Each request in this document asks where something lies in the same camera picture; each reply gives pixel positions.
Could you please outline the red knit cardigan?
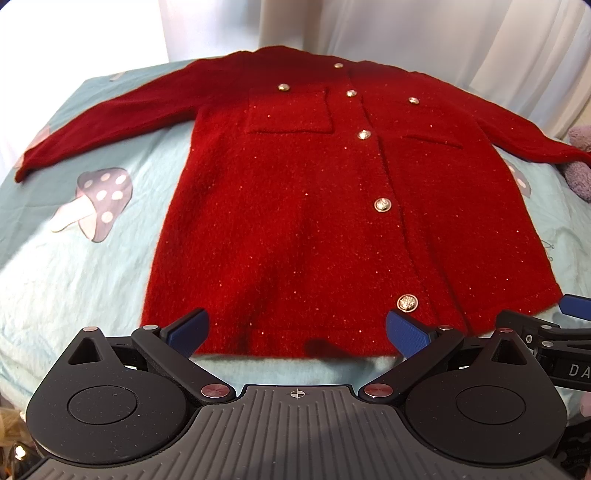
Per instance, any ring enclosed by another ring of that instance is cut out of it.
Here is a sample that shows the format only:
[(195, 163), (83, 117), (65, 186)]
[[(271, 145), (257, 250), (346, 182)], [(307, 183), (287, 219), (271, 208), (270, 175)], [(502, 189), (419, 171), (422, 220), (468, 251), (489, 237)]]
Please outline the red knit cardigan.
[(142, 320), (204, 308), (207, 354), (384, 356), (396, 307), (481, 335), (561, 298), (502, 153), (589, 154), (393, 66), (287, 47), (198, 60), (80, 114), (15, 179), (187, 121)]

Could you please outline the purple plush toy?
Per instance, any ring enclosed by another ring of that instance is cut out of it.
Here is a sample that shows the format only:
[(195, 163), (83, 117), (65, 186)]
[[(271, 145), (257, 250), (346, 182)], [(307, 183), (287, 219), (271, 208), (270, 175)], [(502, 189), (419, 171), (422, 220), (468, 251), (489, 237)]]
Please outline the purple plush toy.
[[(591, 126), (579, 125), (568, 131), (570, 144), (583, 151), (590, 152)], [(569, 188), (582, 200), (589, 203), (591, 200), (591, 169), (581, 161), (575, 161), (560, 167)]]

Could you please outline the light blue mushroom bedsheet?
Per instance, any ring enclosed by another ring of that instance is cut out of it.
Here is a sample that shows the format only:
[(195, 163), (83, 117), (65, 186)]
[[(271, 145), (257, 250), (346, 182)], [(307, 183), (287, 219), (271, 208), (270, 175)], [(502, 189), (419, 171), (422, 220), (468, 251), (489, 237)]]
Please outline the light blue mushroom bedsheet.
[[(87, 108), (188, 64), (163, 64), (86, 80), (49, 120), (50, 131)], [(24, 410), (78, 331), (90, 325), (126, 336), (141, 317), (154, 250), (188, 153), (188, 123), (65, 161), (17, 184), (1, 185), (1, 394)], [(590, 296), (590, 204), (552, 166), (502, 153), (520, 184), (563, 292)], [(85, 171), (120, 167), (132, 196), (107, 238), (94, 243), (74, 223), (54, 232), (52, 217), (74, 200)], [(392, 357), (353, 360), (194, 358), (242, 389), (245, 383), (352, 384), (358, 389), (394, 365)]]

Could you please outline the white curtain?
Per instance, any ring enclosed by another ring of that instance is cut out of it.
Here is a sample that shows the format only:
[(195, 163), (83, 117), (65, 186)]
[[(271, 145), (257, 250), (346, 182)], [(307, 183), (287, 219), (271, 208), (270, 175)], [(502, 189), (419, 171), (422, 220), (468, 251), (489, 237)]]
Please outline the white curtain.
[(420, 71), (563, 135), (590, 116), (582, 1), (164, 1), (172, 61), (286, 45)]

